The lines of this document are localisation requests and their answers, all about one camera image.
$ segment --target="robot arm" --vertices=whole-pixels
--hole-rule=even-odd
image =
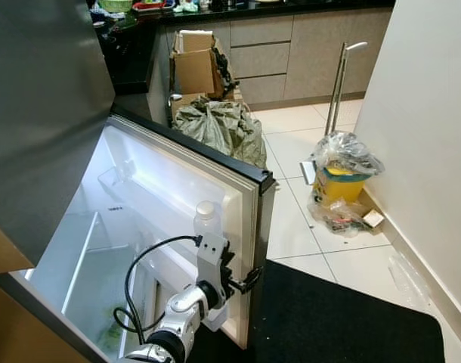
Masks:
[[[241,293],[250,291],[261,274],[261,268],[256,268],[244,281],[235,281],[227,267],[233,257],[226,239],[205,234],[197,253],[196,283],[167,302],[165,316],[147,342],[117,363],[185,363],[195,332],[209,311],[223,307],[234,294],[233,288]]]

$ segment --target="water bottle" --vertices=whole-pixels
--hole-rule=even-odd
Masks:
[[[204,200],[197,204],[193,218],[195,234],[210,232],[222,236],[221,217],[215,210],[214,203]]]

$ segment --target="green sack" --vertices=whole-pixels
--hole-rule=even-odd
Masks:
[[[172,128],[223,154],[266,169],[261,123],[238,102],[199,97],[178,109]]]

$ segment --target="refrigerator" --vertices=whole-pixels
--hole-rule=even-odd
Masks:
[[[84,1],[0,1],[0,237],[27,262],[0,269],[0,288],[89,361],[138,346],[113,319],[128,308],[128,267],[152,244],[194,235],[201,201],[221,217],[233,276],[263,266],[276,184],[267,170],[112,107],[113,97]],[[191,241],[144,258],[130,280],[144,325],[196,277]],[[259,286],[236,293],[214,312],[242,349],[258,296]]]

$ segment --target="black cable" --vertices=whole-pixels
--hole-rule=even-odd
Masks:
[[[197,246],[200,245],[200,241],[202,240],[202,236],[178,236],[178,237],[173,237],[169,238],[168,240],[163,240],[162,242],[159,242],[157,244],[154,244],[153,246],[148,247],[145,249],[142,253],[140,253],[136,259],[133,260],[131,263],[130,267],[128,268],[128,271],[126,272],[125,276],[125,298],[126,302],[128,303],[128,306],[130,307],[130,311],[117,307],[113,310],[113,317],[115,318],[116,323],[122,328],[127,331],[130,331],[132,333],[136,333],[138,335],[138,341],[140,344],[145,343],[145,337],[144,337],[144,332],[148,331],[149,329],[154,328],[160,321],[163,319],[163,316],[165,316],[165,312],[163,312],[159,318],[153,322],[151,325],[147,327],[142,327],[141,326],[141,320],[140,316],[138,315],[138,311],[135,308],[135,304],[133,303],[133,299],[131,298],[130,295],[130,277],[131,277],[131,271],[133,268],[137,265],[137,263],[140,262],[141,259],[143,259],[148,253],[152,252],[153,250],[156,250],[157,248],[164,246],[166,244],[169,244],[171,242],[174,242],[176,240],[193,240]],[[121,319],[118,316],[118,312],[121,312],[125,316],[128,317],[129,321],[133,324],[133,327],[129,327],[125,325]]]

